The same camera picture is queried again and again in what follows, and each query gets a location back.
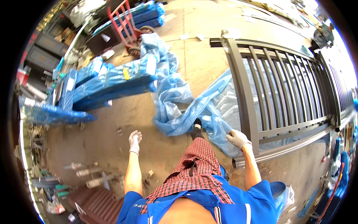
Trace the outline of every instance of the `forearm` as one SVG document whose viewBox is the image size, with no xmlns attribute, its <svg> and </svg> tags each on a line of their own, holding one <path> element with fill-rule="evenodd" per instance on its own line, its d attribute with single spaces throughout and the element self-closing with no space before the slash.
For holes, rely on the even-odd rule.
<svg viewBox="0 0 358 224">
<path fill-rule="evenodd" d="M 244 176 L 244 185 L 246 190 L 250 189 L 255 184 L 261 182 L 261 175 L 258 171 L 255 157 L 252 152 L 252 145 L 245 144 L 242 147 L 245 158 L 245 176 Z"/>
<path fill-rule="evenodd" d="M 139 167 L 139 158 L 135 152 L 129 152 L 129 162 L 124 179 L 124 193 L 134 191 L 143 196 L 142 173 Z"/>
</svg>

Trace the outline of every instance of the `gray work glove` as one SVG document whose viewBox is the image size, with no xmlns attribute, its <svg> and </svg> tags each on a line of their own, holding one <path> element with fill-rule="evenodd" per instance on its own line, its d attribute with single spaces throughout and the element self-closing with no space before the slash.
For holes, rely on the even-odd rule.
<svg viewBox="0 0 358 224">
<path fill-rule="evenodd" d="M 229 134 L 226 135 L 227 140 L 229 140 L 229 142 L 231 142 L 231 144 L 233 144 L 234 146 L 236 146 L 237 148 L 239 148 L 242 151 L 242 147 L 246 144 L 246 143 L 250 143 L 251 141 L 249 141 L 246 137 L 246 135 L 238 130 L 235 129 L 231 129 L 229 131 Z"/>
<path fill-rule="evenodd" d="M 142 133 L 135 130 L 129 135 L 129 152 L 135 152 L 139 156 L 139 143 L 142 141 Z"/>
</svg>

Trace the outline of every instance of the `blue polo shirt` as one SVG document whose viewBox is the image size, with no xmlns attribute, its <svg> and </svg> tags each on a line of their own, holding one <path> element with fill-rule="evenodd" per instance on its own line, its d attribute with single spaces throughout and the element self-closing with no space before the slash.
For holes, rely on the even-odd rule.
<svg viewBox="0 0 358 224">
<path fill-rule="evenodd" d="M 210 190 L 181 191 L 166 197 L 159 197 L 154 203 L 148 204 L 147 214 L 139 215 L 145 202 L 140 194 L 129 191 L 124 196 L 124 203 L 119 213 L 117 224 L 140 223 L 157 224 L 170 206 L 179 197 L 187 197 L 209 210 L 218 223 L 276 223 L 277 212 L 272 197 L 270 183 L 263 180 L 243 191 L 231 186 L 222 176 L 213 175 L 222 182 L 222 187 L 235 204 L 220 203 L 219 197 Z"/>
</svg>

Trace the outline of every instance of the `white glove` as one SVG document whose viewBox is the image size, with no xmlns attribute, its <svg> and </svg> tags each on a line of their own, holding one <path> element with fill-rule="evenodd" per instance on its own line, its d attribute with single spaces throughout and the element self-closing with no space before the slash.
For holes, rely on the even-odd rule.
<svg viewBox="0 0 358 224">
<path fill-rule="evenodd" d="M 139 143 L 142 141 L 142 133 L 135 130 L 129 135 L 129 152 L 135 152 L 139 156 Z"/>
<path fill-rule="evenodd" d="M 231 142 L 231 144 L 233 144 L 234 146 L 239 148 L 241 151 L 242 151 L 242 147 L 246 143 L 251 144 L 251 141 L 249 141 L 247 139 L 247 137 L 244 133 L 242 133 L 241 131 L 235 130 L 235 129 L 231 129 L 229 131 L 229 134 L 226 135 L 226 138 L 227 138 L 227 140 L 229 140 L 229 142 Z"/>
</svg>

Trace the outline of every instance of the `black strap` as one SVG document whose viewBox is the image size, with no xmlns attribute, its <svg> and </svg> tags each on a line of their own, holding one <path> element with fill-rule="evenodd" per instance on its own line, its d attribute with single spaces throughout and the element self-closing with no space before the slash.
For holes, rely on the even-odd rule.
<svg viewBox="0 0 358 224">
<path fill-rule="evenodd" d="M 190 168 L 190 170 L 189 170 L 189 176 L 193 176 L 193 168 L 194 168 L 194 166 L 195 166 L 195 162 L 197 161 L 197 158 L 195 158 L 194 160 L 193 160 L 193 165 L 192 165 L 192 167 Z"/>
</svg>

